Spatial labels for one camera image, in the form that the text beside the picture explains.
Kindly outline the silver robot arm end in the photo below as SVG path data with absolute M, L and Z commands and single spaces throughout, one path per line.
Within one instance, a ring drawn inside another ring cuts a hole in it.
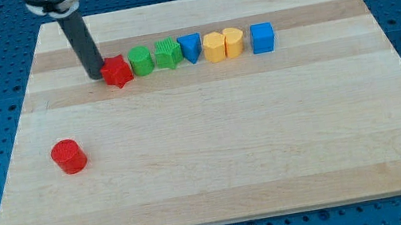
M 66 18 L 78 10 L 80 0 L 23 0 L 26 8 L 35 15 Z

